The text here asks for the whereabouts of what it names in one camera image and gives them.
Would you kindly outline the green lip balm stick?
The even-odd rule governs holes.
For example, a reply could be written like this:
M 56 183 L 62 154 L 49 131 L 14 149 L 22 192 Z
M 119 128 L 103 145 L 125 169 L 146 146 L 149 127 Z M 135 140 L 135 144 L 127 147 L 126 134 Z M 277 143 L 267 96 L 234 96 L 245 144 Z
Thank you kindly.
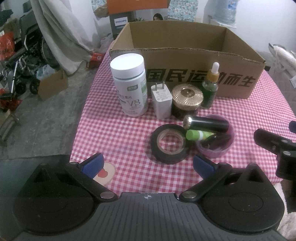
M 214 133 L 212 132 L 200 131 L 200 130 L 187 130 L 186 139 L 189 141 L 202 141 L 212 135 L 214 135 Z

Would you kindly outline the green dropper bottle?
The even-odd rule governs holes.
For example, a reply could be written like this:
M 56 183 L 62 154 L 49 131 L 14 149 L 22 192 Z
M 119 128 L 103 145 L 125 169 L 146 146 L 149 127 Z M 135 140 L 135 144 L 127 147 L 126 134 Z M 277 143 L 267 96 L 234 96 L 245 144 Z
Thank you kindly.
M 214 62 L 211 69 L 208 71 L 206 78 L 202 82 L 203 101 L 201 107 L 203 109 L 209 109 L 216 97 L 218 91 L 218 79 L 219 79 L 219 63 Z

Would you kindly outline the small cardboard box on floor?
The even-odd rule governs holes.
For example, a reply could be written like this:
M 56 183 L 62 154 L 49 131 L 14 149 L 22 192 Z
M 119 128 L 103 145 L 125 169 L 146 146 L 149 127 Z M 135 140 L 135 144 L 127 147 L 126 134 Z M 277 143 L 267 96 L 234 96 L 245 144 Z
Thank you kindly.
M 40 81 L 38 96 L 42 101 L 68 88 L 68 77 L 63 69 Z

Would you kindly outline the purple plastic lid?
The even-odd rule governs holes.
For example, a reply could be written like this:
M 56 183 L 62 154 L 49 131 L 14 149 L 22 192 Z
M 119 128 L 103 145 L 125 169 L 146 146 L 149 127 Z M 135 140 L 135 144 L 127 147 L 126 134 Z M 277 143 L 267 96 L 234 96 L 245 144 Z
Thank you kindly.
M 226 132 L 215 132 L 204 140 L 196 141 L 197 150 L 209 157 L 218 158 L 228 152 L 235 140 L 234 126 L 223 116 L 210 114 L 205 116 L 207 119 L 213 119 L 219 122 L 227 122 Z

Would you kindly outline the grey white bedding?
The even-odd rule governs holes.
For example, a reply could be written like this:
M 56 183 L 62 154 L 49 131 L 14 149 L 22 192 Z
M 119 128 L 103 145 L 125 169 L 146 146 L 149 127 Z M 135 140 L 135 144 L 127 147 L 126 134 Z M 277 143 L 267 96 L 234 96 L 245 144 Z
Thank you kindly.
M 295 89 L 295 53 L 278 44 L 269 43 L 268 48 L 274 57 L 269 73 L 272 76 L 284 73 Z

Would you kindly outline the gold lid cosmetic jar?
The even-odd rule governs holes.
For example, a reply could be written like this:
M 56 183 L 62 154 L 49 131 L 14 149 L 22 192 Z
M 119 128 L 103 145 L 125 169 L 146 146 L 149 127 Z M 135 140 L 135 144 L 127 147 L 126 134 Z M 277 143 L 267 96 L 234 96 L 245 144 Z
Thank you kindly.
M 186 115 L 195 115 L 203 101 L 202 91 L 187 83 L 176 85 L 171 95 L 171 114 L 179 120 L 183 120 Z

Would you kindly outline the red white checkered tablecloth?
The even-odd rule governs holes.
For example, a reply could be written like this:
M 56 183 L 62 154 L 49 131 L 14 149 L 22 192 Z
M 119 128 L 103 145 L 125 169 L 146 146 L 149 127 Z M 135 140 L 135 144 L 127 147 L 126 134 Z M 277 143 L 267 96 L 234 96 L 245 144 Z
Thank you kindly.
M 202 109 L 200 116 L 217 114 L 225 117 L 235 130 L 235 140 L 230 150 L 216 162 L 227 162 L 244 168 L 257 163 L 272 183 L 276 157 L 257 146 L 254 132 L 265 129 L 290 140 L 295 140 L 288 126 L 295 120 L 290 105 L 267 72 L 263 72 L 247 99 L 216 98 L 210 109 Z M 100 152 L 107 163 L 115 168 L 108 188 L 121 192 L 176 192 L 195 185 L 200 176 L 193 170 L 192 159 L 196 149 L 175 165 L 157 162 L 151 153 L 152 132 L 165 123 L 178 123 L 174 117 L 158 120 L 154 110 L 131 118 L 122 111 L 110 70 L 110 56 L 100 65 L 81 115 L 74 140 L 71 161 L 81 162 Z

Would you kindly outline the brown cardboard box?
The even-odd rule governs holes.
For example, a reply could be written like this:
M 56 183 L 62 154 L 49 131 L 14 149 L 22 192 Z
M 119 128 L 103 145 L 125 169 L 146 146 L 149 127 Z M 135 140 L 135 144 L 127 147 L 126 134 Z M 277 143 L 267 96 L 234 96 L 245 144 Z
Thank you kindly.
M 231 30 L 203 23 L 128 23 L 109 50 L 111 58 L 126 53 L 144 57 L 148 86 L 164 81 L 169 89 L 200 86 L 217 62 L 218 97 L 247 99 L 265 68 L 265 60 Z

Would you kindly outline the black electrical tape roll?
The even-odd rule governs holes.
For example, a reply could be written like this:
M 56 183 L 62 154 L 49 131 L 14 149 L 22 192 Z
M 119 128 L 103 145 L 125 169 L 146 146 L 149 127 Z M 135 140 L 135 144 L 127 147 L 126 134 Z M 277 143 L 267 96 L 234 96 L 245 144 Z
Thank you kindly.
M 186 130 L 182 126 L 166 124 L 152 133 L 150 146 L 157 161 L 173 165 L 189 155 L 192 141 L 186 139 Z

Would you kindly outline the white power adapter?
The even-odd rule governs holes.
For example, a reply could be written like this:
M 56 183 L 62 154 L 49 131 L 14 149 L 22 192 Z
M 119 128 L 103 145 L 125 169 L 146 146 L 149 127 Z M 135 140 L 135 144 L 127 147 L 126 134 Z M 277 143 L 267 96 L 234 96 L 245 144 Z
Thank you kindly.
M 171 116 L 172 95 L 166 84 L 155 83 L 151 86 L 152 105 L 158 120 Z

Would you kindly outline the black gold lipstick tube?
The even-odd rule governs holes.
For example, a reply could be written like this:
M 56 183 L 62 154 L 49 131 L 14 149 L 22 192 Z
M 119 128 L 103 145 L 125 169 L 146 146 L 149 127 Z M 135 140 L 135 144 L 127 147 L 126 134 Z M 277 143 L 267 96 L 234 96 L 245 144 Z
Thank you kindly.
M 186 130 L 207 131 L 213 133 L 226 133 L 229 122 L 215 118 L 186 115 L 183 119 L 183 127 Z

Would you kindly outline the orange Philips box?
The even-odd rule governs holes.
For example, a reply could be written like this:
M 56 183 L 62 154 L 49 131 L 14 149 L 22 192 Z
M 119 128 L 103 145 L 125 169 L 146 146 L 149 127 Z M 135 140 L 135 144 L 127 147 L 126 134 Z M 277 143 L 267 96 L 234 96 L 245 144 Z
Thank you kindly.
M 127 23 L 166 19 L 170 5 L 168 0 L 92 1 L 91 3 L 98 18 L 109 18 L 114 39 Z

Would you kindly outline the red plastic bag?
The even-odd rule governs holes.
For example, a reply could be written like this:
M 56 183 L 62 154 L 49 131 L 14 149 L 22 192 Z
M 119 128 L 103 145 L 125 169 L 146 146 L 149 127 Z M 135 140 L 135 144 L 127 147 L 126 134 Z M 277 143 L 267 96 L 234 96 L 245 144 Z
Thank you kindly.
M 13 32 L 8 32 L 0 39 L 0 60 L 8 60 L 15 54 L 15 41 Z

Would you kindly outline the white supplement bottle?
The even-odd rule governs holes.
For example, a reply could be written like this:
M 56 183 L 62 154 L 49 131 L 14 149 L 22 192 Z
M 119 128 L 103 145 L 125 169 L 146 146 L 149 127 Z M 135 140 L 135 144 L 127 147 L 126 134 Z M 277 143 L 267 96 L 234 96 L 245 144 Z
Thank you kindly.
M 110 68 L 123 112 L 131 117 L 143 115 L 149 104 L 143 56 L 137 53 L 119 55 L 111 61 Z

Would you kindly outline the black oval case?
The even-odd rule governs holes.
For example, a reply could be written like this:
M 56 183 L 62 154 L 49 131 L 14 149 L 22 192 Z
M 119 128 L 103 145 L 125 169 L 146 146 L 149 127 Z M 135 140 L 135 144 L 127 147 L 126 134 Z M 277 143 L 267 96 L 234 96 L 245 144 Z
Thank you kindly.
M 224 149 L 231 138 L 229 134 L 217 133 L 201 141 L 201 146 L 208 150 Z

